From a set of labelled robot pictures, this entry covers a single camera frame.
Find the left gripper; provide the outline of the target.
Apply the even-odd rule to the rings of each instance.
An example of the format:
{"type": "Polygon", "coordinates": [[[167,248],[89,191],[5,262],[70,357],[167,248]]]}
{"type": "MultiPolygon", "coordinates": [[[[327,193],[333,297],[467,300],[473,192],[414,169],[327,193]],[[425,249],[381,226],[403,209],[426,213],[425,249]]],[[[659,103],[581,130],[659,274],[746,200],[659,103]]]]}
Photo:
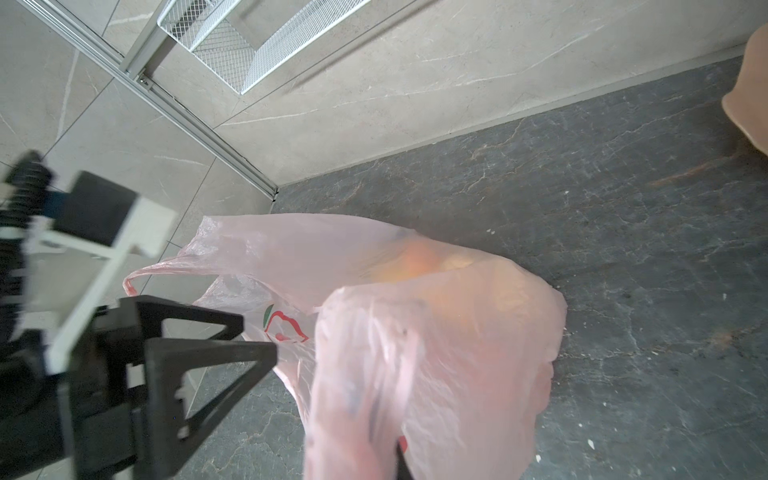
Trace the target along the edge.
{"type": "Polygon", "coordinates": [[[243,329],[239,314],[126,297],[119,311],[93,316],[60,374],[43,369],[41,332],[23,334],[1,355],[2,478],[65,459],[76,479],[175,476],[277,364],[274,343],[223,341],[243,329]],[[221,330],[211,340],[162,338],[166,320],[221,330]],[[128,369],[143,363],[147,339],[144,404],[128,369]]]}

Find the pink scalloped bowl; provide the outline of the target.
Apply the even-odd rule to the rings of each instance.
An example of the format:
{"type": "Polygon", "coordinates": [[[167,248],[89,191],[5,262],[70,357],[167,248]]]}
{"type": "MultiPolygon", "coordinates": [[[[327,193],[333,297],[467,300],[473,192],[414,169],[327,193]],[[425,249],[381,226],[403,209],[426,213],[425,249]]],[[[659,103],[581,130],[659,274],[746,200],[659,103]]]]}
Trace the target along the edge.
{"type": "Polygon", "coordinates": [[[764,155],[767,154],[767,29],[764,24],[750,36],[736,83],[722,99],[728,118],[764,155]]]}

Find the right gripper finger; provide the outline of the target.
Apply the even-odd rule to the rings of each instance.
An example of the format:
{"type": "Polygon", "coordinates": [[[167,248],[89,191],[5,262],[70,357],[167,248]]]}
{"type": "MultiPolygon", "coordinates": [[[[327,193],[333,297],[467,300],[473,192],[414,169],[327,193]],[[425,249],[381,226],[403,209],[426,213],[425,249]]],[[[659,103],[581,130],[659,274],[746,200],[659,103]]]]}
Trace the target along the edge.
{"type": "Polygon", "coordinates": [[[397,480],[413,480],[413,475],[407,465],[405,459],[405,451],[407,450],[407,440],[404,436],[400,436],[397,440],[397,480]]]}

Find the pink plastic bag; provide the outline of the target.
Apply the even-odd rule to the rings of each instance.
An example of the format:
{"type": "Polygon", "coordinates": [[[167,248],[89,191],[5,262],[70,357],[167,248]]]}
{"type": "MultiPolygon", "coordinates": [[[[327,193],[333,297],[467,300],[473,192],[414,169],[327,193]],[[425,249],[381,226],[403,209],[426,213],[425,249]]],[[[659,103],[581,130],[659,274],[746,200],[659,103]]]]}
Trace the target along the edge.
{"type": "Polygon", "coordinates": [[[563,295],[507,258],[368,218],[205,218],[143,275],[211,275],[199,300],[278,349],[308,479],[517,479],[532,462],[563,295]]]}

